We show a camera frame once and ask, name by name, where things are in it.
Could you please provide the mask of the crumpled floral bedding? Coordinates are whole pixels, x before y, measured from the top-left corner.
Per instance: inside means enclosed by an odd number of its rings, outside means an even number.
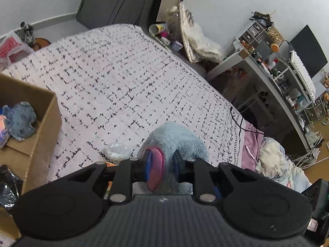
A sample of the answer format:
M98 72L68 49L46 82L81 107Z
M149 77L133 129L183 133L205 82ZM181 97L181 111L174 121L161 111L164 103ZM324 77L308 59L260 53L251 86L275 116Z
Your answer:
M312 185L304 171L285 155L284 148L270 137L262 140L255 170L299 193Z

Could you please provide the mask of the white patterned bed blanket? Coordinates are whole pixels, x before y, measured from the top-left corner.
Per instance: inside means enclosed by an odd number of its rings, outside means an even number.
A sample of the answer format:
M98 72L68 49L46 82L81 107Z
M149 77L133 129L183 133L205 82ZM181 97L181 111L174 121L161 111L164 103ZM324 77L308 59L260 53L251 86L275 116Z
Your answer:
M166 122L197 135L211 164L241 166L241 114L140 27L115 24L63 38L5 74L57 95L63 122L49 181L102 161L103 148L113 142L130 146L136 156Z

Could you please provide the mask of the cardboard box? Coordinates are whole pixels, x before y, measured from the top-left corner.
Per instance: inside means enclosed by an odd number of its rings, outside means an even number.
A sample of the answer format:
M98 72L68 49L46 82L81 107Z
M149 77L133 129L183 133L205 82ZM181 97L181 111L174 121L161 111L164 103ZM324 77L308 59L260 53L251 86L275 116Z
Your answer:
M20 237L13 207L45 183L61 124L54 92L1 74L1 234Z

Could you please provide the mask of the denim blue plush toy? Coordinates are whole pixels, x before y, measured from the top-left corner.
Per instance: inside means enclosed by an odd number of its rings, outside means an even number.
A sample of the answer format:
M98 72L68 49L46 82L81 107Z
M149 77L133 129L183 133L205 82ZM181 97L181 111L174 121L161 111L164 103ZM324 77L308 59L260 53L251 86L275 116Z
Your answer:
M2 110L11 137L22 142L34 134L37 117L30 103L22 101L13 107L4 105Z

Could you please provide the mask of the beige tote bag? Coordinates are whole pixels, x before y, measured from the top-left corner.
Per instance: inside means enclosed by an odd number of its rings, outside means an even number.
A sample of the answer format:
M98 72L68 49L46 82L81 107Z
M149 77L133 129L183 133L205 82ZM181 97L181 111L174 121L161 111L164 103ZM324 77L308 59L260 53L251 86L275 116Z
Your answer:
M183 2L179 3L178 15L182 41L189 62L210 60L221 63L225 58L225 51L218 43L204 35L202 28L194 21L193 14L186 9Z

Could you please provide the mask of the white desk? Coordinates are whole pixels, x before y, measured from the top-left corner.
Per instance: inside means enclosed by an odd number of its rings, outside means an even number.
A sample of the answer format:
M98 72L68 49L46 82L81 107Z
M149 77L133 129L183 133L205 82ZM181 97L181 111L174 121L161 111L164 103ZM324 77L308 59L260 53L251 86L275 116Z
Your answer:
M304 131L299 121L297 121L297 114L293 112L292 107L289 106L278 85L262 70L262 67L256 63L256 61L251 57L250 53L245 49L245 47L243 47L238 39L233 41L233 46L234 53L227 57L223 62L215 66L213 69L211 69L206 74L205 79L210 82L229 68L237 66L239 63L246 63L248 69L252 70L257 75L257 77L260 78L263 84L269 89L276 101L279 103L280 107L285 112L285 115L294 127L295 132L299 136L305 151L308 152L313 150L315 147L312 147L307 142Z

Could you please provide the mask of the pink glowing toy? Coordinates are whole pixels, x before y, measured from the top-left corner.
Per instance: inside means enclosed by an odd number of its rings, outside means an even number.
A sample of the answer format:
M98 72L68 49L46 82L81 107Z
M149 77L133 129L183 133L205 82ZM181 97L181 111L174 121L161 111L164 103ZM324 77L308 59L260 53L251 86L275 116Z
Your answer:
M10 138L9 130L6 126L6 117L0 115L0 148L3 148Z

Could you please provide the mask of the paper cup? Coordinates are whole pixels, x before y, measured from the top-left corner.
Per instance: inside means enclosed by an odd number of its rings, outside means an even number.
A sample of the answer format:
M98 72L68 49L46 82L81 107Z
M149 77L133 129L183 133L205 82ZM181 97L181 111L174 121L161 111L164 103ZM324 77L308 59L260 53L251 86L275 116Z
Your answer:
M163 35L163 34L168 35L169 34L168 27L167 27L166 23L152 24L152 25L149 26L148 31L151 35Z

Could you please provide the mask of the white keyboard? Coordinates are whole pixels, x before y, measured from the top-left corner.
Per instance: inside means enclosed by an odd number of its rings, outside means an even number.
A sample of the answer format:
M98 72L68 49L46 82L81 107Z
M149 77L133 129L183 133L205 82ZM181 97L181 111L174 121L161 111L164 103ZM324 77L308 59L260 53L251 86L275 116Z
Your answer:
M297 72L297 75L301 79L303 86L306 88L311 101L314 103L316 100L316 87L298 54L294 50L292 50L290 53L290 64L292 68Z

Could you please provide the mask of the grey drawer organizer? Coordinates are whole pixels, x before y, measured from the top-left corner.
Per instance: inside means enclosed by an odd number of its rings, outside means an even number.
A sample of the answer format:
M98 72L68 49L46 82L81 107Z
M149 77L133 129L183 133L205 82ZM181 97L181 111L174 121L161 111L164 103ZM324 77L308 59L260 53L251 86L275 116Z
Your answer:
M261 58L264 60L273 53L270 48L273 40L267 34L263 26L257 21L249 21L238 33L237 39L254 59Z

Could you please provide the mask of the black monitor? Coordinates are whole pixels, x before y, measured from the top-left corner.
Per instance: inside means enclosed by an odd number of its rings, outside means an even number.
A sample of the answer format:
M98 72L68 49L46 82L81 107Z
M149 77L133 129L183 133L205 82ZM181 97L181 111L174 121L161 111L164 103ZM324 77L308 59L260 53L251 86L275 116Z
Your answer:
M308 25L290 41L294 51L303 62L309 76L313 78L328 63L328 60Z

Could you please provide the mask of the red white plastic bag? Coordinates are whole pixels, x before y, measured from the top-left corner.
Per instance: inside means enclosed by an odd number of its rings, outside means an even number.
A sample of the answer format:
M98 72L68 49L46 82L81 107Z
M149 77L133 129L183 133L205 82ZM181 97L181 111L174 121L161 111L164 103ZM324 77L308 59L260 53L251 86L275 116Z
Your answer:
M1 42L1 67L8 67L32 53L34 50L22 42L14 31L11 31Z

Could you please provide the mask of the dark grey door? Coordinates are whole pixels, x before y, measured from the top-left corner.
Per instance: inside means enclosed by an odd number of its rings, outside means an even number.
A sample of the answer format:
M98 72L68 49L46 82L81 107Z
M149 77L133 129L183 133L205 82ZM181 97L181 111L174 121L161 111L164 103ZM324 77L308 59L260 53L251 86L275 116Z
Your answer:
M76 20L90 30L116 23L148 28L160 5L161 0L81 0Z

